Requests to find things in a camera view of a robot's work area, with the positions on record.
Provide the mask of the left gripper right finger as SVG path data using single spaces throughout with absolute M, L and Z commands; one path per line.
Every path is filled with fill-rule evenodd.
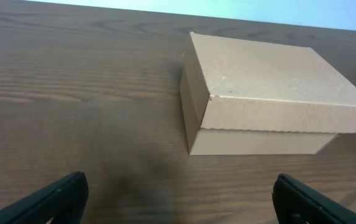
M 356 224 L 356 213 L 297 179 L 280 174 L 272 193 L 280 224 Z

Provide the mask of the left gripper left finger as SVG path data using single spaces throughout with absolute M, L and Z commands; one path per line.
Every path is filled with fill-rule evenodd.
M 83 172 L 72 172 L 0 209 L 0 223 L 80 223 L 88 200 Z

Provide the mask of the brown cardboard box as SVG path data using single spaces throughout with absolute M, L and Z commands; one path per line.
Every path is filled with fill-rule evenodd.
M 316 154 L 356 133 L 356 87 L 312 48 L 191 33 L 183 59 L 191 156 Z

